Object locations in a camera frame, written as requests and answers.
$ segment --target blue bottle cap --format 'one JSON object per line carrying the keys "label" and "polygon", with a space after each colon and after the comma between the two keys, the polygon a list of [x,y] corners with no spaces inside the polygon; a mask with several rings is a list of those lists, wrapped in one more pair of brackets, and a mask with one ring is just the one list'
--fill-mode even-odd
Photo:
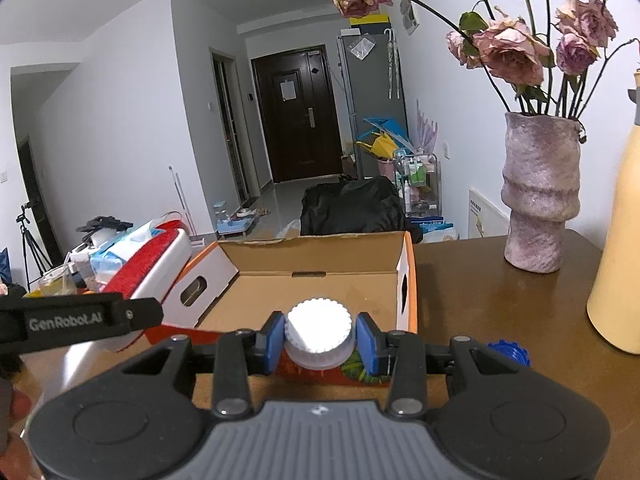
{"label": "blue bottle cap", "polygon": [[504,339],[500,339],[497,343],[489,343],[487,345],[492,350],[498,351],[501,354],[510,357],[514,361],[519,362],[524,366],[531,366],[531,360],[529,359],[529,352],[527,352],[524,348],[521,348],[520,345],[516,342],[508,342]]}

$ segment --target doorway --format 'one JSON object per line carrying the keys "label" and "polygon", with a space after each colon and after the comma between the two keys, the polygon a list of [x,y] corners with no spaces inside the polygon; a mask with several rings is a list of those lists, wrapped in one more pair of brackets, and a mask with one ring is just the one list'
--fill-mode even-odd
{"label": "doorway", "polygon": [[342,143],[324,45],[253,60],[274,182],[342,173]]}
{"label": "doorway", "polygon": [[24,187],[27,190],[27,197],[29,198],[29,204],[31,205],[33,219],[35,220],[38,231],[40,232],[40,238],[42,239],[44,248],[49,255],[49,261],[54,267],[60,266],[64,262],[64,258],[62,257],[60,246],[56,240],[56,235],[51,227],[51,222],[49,222],[47,209],[45,208],[44,201],[42,200],[38,177],[36,176],[36,169],[33,164],[33,155],[31,154],[31,143],[29,142],[29,139],[23,141],[18,146],[18,159],[20,160],[22,178],[24,180]]}
{"label": "doorway", "polygon": [[220,117],[225,134],[226,149],[234,174],[234,183],[240,199],[240,205],[245,206],[251,199],[251,192],[246,177],[245,165],[242,160],[242,149],[238,136],[238,125],[232,105],[232,93],[230,90],[230,73],[228,63],[222,56],[212,53],[213,73],[218,90],[218,103],[220,105]]}

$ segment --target yellow bottle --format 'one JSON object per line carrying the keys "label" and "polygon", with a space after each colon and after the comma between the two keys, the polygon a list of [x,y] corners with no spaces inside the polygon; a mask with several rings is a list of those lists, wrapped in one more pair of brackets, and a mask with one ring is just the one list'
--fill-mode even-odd
{"label": "yellow bottle", "polygon": [[636,87],[636,124],[620,165],[607,243],[587,302],[596,330],[631,354],[640,354],[640,70]]}

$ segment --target textured vase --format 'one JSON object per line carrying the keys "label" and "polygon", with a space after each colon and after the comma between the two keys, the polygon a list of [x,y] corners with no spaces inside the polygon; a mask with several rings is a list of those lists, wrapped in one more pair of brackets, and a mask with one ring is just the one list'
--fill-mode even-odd
{"label": "textured vase", "polygon": [[511,208],[504,257],[541,274],[562,263],[564,223],[580,212],[580,126],[508,113],[502,201]]}
{"label": "textured vase", "polygon": [[640,71],[636,123],[620,164],[611,225],[587,313],[613,346],[640,354]]}

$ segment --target white bottle cap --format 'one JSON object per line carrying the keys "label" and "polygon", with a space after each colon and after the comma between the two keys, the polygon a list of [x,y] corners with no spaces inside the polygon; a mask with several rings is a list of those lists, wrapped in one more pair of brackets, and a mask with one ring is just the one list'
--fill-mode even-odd
{"label": "white bottle cap", "polygon": [[340,303],[307,300],[287,314],[284,348],[291,360],[308,370],[340,366],[353,353],[351,314]]}

